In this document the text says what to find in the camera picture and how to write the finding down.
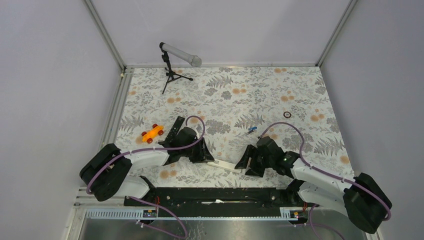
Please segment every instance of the table surface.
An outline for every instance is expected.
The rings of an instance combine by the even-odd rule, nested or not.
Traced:
[[[187,67],[175,68],[194,81],[166,82],[164,68],[136,68],[116,137],[123,150],[146,148],[141,133],[163,125],[165,139],[178,116],[197,115],[206,124],[207,147],[215,159],[237,163],[248,144],[274,122],[300,129],[304,157],[314,165],[353,176],[339,126],[318,67]],[[283,112],[291,113],[284,118]],[[201,133],[195,119],[188,126]],[[251,134],[248,128],[257,127]],[[267,133],[284,151],[299,152],[300,136],[289,126],[276,125]],[[156,187],[286,187],[292,180],[272,169],[263,177],[247,176],[187,158],[166,166],[129,173],[143,175]]]

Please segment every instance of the microphone stand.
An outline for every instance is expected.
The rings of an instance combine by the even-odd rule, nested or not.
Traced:
[[[168,80],[166,80],[166,84],[165,84],[165,87],[163,88],[163,91],[162,91],[162,94],[164,94],[164,92],[165,92],[165,89],[167,89],[167,85],[170,83],[170,82],[173,82],[173,81],[175,81],[175,80],[177,80],[177,79],[180,79],[180,78],[184,78],[184,79],[188,79],[188,80],[190,80],[190,81],[193,81],[193,78],[191,78],[191,77],[186,77],[186,76],[183,76],[183,75],[180,75],[180,74],[177,74],[176,72],[174,72],[174,71],[172,71],[172,68],[171,68],[171,62],[170,62],[170,56],[168,55],[168,52],[167,51],[165,51],[165,50],[163,50],[162,49],[162,42],[160,43],[160,50],[162,51],[162,53],[163,53],[163,55],[162,55],[162,59],[163,59],[163,61],[166,63],[166,65],[168,66],[168,68],[166,68],[165,67],[165,70],[166,71],[168,71],[167,73],[166,73],[166,75],[168,76]]]

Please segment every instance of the toy car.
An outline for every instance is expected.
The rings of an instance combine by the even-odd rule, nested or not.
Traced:
[[[164,134],[164,126],[160,126],[157,125],[156,123],[153,124],[153,129],[148,131],[148,132],[142,132],[141,136],[143,137],[142,141],[145,143],[147,142],[148,144],[151,144],[153,142],[153,138],[155,138],[157,135],[162,135]]]

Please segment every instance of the gray wall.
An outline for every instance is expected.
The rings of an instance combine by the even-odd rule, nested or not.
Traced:
[[[0,239],[57,240],[120,71],[81,0],[0,5]]]
[[[232,65],[315,63],[349,0],[93,2],[129,65],[163,64],[160,42],[203,64]]]
[[[322,74],[355,170],[393,203],[384,240],[422,239],[424,1],[359,1]]]

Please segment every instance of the fern leaf pattern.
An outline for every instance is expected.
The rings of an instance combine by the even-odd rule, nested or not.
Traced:
[[[236,164],[247,145],[272,123],[288,122],[304,136],[303,155],[307,161],[333,171],[352,175],[340,129],[318,67],[196,67],[175,68],[180,79],[167,85],[163,68],[135,68],[121,114],[115,144],[122,151],[148,148],[141,133],[162,125],[166,138],[178,116],[188,119],[187,127],[201,134],[210,154]],[[283,113],[290,112],[290,118]],[[248,134],[248,129],[257,129]],[[287,125],[271,127],[265,134],[284,151],[298,153],[302,143]],[[263,177],[254,177],[192,164],[186,157],[165,166],[131,170],[130,176],[145,176],[157,187],[286,187],[292,180],[268,168]]]

